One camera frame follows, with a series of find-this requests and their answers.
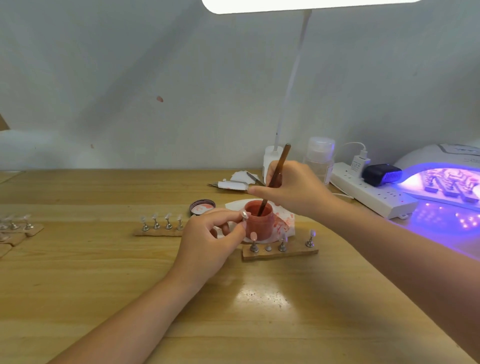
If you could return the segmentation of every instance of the brown brush handle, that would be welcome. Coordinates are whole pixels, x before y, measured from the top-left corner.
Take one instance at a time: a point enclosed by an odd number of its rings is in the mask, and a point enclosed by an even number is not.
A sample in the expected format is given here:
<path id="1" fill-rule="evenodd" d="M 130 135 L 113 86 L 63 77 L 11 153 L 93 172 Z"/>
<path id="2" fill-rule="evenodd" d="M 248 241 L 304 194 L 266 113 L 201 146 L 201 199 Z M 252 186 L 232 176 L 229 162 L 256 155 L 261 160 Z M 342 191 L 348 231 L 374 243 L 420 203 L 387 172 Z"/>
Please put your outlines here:
<path id="1" fill-rule="evenodd" d="M 283 152 L 282 155 L 280 156 L 280 159 L 278 160 L 278 164 L 276 165 L 275 171 L 273 172 L 272 179 L 270 180 L 270 183 L 268 184 L 268 187 L 274 187 L 276 185 L 276 180 L 280 173 L 282 173 L 283 169 L 283 164 L 285 163 L 285 160 L 287 159 L 288 152 L 290 151 L 290 148 L 292 146 L 290 144 L 285 144 L 283 147 Z M 257 216 L 261 216 L 265 210 L 265 206 L 267 206 L 268 200 L 263 200 L 262 204 L 260 205 L 260 208 L 258 209 L 258 214 Z"/>

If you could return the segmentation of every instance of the person's left hand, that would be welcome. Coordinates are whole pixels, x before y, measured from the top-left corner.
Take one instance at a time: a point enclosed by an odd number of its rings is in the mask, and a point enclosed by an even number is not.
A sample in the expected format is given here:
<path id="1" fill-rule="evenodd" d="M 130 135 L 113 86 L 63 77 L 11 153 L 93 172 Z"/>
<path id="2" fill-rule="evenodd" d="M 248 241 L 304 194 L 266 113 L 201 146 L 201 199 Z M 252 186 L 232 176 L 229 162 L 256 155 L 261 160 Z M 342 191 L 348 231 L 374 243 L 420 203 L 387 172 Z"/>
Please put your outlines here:
<path id="1" fill-rule="evenodd" d="M 221 239 L 214 237 L 214 226 L 224 227 L 229 221 L 238 223 L 233 231 Z M 169 274 L 200 288 L 220 270 L 245 238 L 245 227 L 240 211 L 217 210 L 192 216 L 183 230 L 179 252 Z"/>

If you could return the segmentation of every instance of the wall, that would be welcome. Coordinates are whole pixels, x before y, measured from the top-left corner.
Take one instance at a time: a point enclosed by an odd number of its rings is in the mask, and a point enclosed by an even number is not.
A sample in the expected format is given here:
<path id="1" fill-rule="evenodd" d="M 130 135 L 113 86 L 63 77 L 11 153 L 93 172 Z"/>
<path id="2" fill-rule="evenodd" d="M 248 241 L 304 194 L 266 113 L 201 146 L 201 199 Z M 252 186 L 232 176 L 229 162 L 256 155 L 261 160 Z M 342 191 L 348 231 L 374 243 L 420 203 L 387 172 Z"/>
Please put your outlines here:
<path id="1" fill-rule="evenodd" d="M 291 157 L 311 135 L 363 141 L 373 162 L 478 139 L 478 19 L 478 0 L 315 10 Z M 0 168 L 259 167 L 301 22 L 200 0 L 3 0 Z"/>

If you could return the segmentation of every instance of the red jar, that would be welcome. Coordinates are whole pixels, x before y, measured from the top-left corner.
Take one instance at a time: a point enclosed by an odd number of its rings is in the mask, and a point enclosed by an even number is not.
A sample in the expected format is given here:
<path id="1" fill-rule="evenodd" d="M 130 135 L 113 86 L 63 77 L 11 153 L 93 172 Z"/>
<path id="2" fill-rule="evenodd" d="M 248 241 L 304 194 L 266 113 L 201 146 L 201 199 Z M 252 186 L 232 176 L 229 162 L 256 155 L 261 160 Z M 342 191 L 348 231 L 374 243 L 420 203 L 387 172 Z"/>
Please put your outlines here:
<path id="1" fill-rule="evenodd" d="M 247 238 L 250 238 L 250 233 L 254 231 L 257 233 L 258 241 L 267 240 L 270 238 L 270 236 L 272 236 L 273 224 L 275 221 L 273 208 L 269 203 L 266 204 L 262 215 L 257 216 L 261 204 L 261 201 L 255 200 L 247 202 L 245 205 L 245 210 L 251 213 L 247 219 Z"/>

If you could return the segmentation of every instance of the person's right hand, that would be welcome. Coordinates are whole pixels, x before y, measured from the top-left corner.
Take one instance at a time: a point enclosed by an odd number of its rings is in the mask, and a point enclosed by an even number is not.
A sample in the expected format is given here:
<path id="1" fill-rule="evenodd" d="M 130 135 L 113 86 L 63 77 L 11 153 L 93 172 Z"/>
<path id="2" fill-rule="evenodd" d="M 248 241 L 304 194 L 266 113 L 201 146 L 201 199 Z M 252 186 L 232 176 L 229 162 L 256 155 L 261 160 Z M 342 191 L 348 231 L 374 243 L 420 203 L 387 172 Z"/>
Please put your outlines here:
<path id="1" fill-rule="evenodd" d="M 266 185 L 272 179 L 278 160 L 270 163 Z M 266 198 L 287 210 L 302 216 L 313 218 L 319 208 L 329 208 L 337 199 L 306 165 L 295 161 L 286 161 L 281 173 L 281 186 L 269 188 L 250 186 L 248 193 Z"/>

